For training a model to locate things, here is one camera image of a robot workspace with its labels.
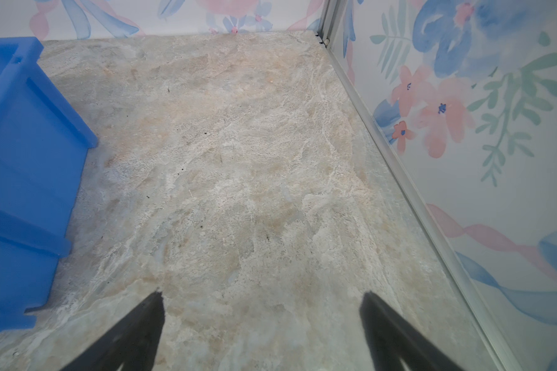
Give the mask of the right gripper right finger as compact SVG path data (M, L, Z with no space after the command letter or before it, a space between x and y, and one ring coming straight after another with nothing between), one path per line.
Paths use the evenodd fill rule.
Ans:
M376 370L462 370L376 293L364 293L359 314Z

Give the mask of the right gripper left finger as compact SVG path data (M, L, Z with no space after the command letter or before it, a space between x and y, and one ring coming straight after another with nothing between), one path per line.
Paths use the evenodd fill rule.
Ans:
M162 292L141 301L64 370L151 370L165 324Z

